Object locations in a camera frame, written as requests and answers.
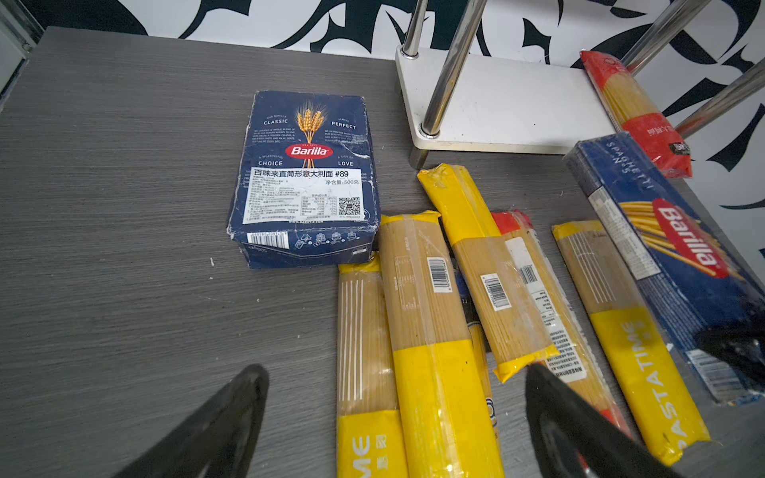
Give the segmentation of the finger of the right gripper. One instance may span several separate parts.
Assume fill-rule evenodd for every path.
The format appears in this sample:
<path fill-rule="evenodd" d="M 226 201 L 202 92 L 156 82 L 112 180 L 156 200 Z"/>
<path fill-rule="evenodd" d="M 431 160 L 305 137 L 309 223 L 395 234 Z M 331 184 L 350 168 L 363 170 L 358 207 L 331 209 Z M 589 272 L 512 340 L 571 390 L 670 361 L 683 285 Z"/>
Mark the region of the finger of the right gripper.
<path fill-rule="evenodd" d="M 764 326 L 701 331 L 695 336 L 699 348 L 764 384 Z"/>

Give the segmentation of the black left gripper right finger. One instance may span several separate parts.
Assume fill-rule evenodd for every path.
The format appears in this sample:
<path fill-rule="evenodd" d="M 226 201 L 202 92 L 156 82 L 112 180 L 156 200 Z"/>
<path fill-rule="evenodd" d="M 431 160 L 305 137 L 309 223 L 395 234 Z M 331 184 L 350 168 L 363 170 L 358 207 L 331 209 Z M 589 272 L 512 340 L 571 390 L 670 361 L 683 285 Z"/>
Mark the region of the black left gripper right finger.
<path fill-rule="evenodd" d="M 673 477 L 655 459 L 595 411 L 545 366 L 528 366 L 526 415 L 544 477 Z"/>

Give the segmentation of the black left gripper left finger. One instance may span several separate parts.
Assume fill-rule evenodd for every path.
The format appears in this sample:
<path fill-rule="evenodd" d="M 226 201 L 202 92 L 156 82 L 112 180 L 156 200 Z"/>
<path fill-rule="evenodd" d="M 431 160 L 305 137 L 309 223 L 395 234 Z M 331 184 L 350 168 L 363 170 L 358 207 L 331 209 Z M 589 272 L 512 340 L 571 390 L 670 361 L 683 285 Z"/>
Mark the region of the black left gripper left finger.
<path fill-rule="evenodd" d="M 119 477 L 245 477 L 261 430 L 269 374 L 260 364 L 235 378 Z"/>

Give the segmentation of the blue Barilla spaghetti bag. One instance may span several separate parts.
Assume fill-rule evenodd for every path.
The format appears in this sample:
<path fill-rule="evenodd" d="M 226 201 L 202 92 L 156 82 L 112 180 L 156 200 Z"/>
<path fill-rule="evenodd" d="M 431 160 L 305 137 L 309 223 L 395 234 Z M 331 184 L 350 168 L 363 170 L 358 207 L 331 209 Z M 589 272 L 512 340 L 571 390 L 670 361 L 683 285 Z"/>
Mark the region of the blue Barilla spaghetti bag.
<path fill-rule="evenodd" d="M 661 326 L 717 402 L 764 388 L 705 352 L 704 331 L 760 326 L 764 293 L 628 133 L 579 141 L 564 163 L 588 197 Z"/>

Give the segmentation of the red yellow spaghetti bag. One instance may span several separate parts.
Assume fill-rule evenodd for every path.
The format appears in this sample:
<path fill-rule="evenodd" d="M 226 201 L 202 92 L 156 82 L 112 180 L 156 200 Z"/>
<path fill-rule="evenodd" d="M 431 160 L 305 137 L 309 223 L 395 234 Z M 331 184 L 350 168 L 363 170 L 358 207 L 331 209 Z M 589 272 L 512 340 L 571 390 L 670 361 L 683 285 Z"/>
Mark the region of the red yellow spaghetti bag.
<path fill-rule="evenodd" d="M 691 178 L 689 146 L 625 65 L 596 51 L 582 51 L 580 59 L 615 128 L 629 133 L 665 177 Z"/>

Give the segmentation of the blue Barilla pasta box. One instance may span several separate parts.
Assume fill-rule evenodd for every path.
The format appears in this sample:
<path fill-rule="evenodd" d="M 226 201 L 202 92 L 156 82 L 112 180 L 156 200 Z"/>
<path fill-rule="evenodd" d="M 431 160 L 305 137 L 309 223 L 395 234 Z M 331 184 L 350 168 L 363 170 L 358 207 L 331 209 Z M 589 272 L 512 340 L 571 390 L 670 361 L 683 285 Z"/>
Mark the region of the blue Barilla pasta box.
<path fill-rule="evenodd" d="M 226 229 L 248 266 L 366 263 L 380 225 L 364 98 L 256 93 Z"/>

